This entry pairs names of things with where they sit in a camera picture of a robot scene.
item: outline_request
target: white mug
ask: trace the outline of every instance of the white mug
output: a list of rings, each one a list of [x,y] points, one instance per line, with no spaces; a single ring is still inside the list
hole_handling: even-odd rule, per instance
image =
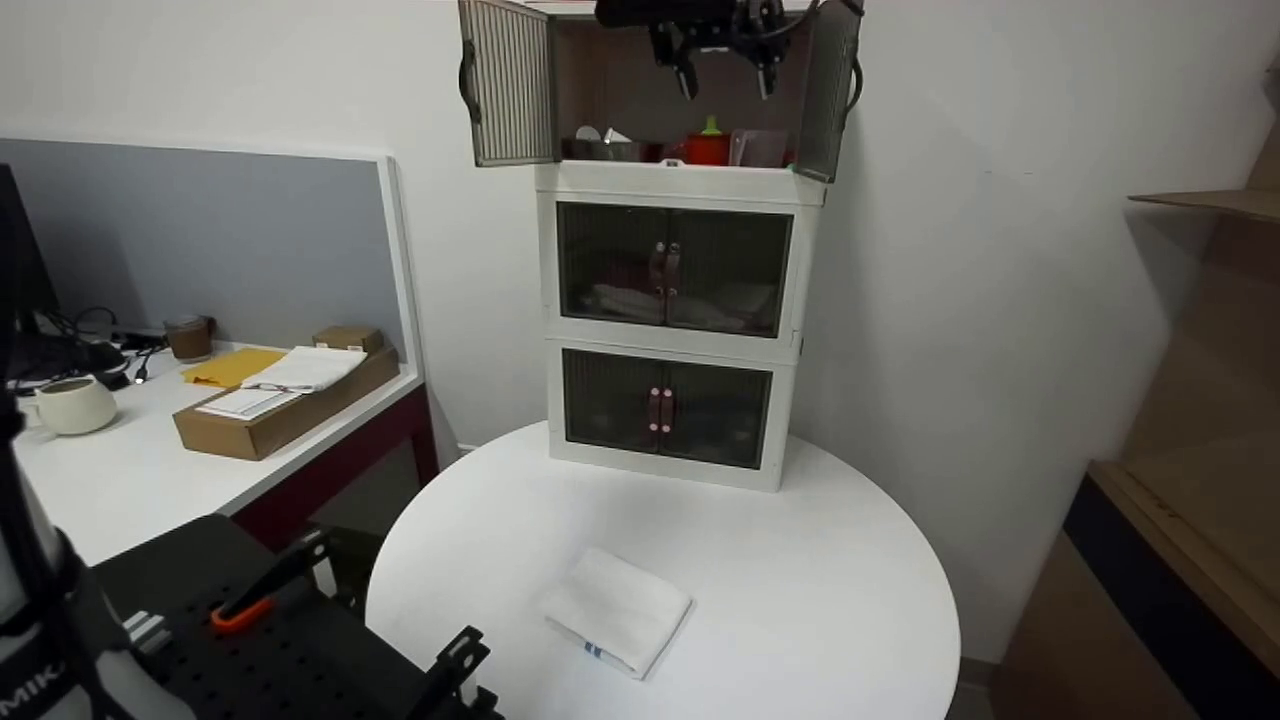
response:
[[[37,388],[37,419],[56,437],[89,437],[121,415],[96,378],[68,378]]]

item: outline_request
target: cardboard box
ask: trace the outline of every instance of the cardboard box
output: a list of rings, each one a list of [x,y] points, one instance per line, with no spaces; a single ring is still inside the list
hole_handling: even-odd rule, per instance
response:
[[[200,407],[220,402],[223,394],[192,407],[180,407],[172,423],[184,450],[240,456],[240,460],[271,456],[276,450],[290,444],[296,437],[343,411],[349,404],[356,404],[360,395],[368,395],[372,388],[378,388],[400,371],[396,350],[389,350],[378,331],[372,331],[368,341],[375,341],[375,353],[368,353],[364,363],[352,367],[352,378],[336,382],[324,394],[301,395],[268,415],[254,415],[254,419],[204,415]]]

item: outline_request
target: cabinet shelf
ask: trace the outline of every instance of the cabinet shelf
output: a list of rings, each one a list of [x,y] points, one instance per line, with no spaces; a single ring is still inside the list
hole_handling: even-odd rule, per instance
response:
[[[1148,193],[1127,200],[1280,224],[1280,193]]]

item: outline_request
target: white round table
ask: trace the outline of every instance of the white round table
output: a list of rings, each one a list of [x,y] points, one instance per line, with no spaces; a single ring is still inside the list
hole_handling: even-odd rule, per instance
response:
[[[539,617],[588,547],[690,596],[647,679]],[[368,630],[420,669],[463,625],[512,720],[939,720],[961,674],[919,528],[804,439],[780,494],[550,460],[547,423],[469,452],[405,507],[368,583]]]

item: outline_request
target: desk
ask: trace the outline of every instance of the desk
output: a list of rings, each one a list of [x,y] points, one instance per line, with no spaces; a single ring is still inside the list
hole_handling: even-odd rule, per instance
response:
[[[264,460],[187,452],[172,411],[213,388],[184,383],[167,353],[150,359],[150,378],[150,383],[117,394],[121,419],[105,431],[28,429],[12,444],[43,513],[70,536],[85,563],[206,513],[234,516],[254,541],[280,547],[309,513],[400,439],[413,439],[422,481],[437,471],[422,394],[407,367]]]
[[[690,596],[647,679],[539,617],[582,547]],[[498,437],[400,513],[364,622],[420,669],[476,625],[490,648],[476,679],[521,720],[927,720],[961,674],[955,600],[919,528],[804,439],[780,494],[742,494],[550,460],[543,423]]]

